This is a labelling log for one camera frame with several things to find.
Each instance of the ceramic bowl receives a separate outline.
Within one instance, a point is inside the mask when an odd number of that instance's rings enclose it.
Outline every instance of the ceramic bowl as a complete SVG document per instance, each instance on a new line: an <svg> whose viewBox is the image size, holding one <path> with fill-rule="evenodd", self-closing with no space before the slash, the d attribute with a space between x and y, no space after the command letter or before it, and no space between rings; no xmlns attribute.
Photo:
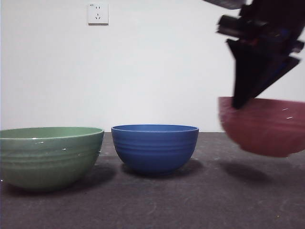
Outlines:
<svg viewBox="0 0 305 229"><path fill-rule="evenodd" d="M121 125L112 128L112 138L128 167L145 175L167 175L190 159L198 132L184 125Z"/></svg>
<svg viewBox="0 0 305 229"><path fill-rule="evenodd" d="M1 179L30 191L66 187L93 167L103 134L89 127L2 130Z"/></svg>
<svg viewBox="0 0 305 229"><path fill-rule="evenodd" d="M231 97L218 102L221 125L241 149L275 157L305 149L305 103L255 98L236 110Z"/></svg>

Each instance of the red bowl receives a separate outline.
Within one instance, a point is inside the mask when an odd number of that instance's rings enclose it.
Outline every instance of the red bowl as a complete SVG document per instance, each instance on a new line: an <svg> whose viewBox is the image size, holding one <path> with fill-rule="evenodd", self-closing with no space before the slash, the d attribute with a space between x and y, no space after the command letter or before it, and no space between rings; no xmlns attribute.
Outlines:
<svg viewBox="0 0 305 229"><path fill-rule="evenodd" d="M219 97L218 104L223 129L241 149L275 157L305 149L305 103L255 98L236 110L232 97Z"/></svg>

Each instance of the wall outlet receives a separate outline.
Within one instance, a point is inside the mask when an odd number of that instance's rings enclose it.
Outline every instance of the wall outlet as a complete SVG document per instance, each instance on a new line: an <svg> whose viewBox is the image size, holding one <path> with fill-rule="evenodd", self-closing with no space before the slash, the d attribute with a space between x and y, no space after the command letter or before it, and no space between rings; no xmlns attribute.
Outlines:
<svg viewBox="0 0 305 229"><path fill-rule="evenodd" d="M89 25L108 25L109 24L109 4L91 3L87 8Z"/></svg>

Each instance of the blue bowl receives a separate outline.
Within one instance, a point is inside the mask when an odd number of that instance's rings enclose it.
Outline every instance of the blue bowl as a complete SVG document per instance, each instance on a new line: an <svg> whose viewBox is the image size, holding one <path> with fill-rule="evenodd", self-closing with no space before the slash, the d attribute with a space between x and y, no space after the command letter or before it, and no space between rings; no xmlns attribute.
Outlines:
<svg viewBox="0 0 305 229"><path fill-rule="evenodd" d="M199 129L185 125L120 125L111 128L115 150L131 169L167 175L192 156Z"/></svg>

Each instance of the green bowl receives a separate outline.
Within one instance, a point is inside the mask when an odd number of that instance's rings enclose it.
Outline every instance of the green bowl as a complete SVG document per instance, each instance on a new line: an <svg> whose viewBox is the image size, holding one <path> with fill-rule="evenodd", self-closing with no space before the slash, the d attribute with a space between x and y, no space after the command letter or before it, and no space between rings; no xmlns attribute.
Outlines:
<svg viewBox="0 0 305 229"><path fill-rule="evenodd" d="M66 187L93 167L103 135L89 127L2 130L1 179L30 191Z"/></svg>

